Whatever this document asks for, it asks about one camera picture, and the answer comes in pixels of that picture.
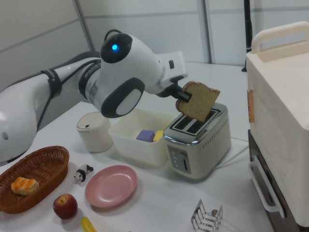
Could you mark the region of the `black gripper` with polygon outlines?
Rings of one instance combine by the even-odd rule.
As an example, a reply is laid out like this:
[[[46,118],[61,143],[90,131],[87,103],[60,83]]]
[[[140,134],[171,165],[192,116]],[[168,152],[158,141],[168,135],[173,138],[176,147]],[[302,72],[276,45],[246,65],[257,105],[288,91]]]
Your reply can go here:
[[[172,96],[176,99],[180,99],[183,102],[189,102],[192,94],[187,91],[183,91],[183,89],[176,82],[165,88],[162,92],[157,93],[157,96],[161,98]]]

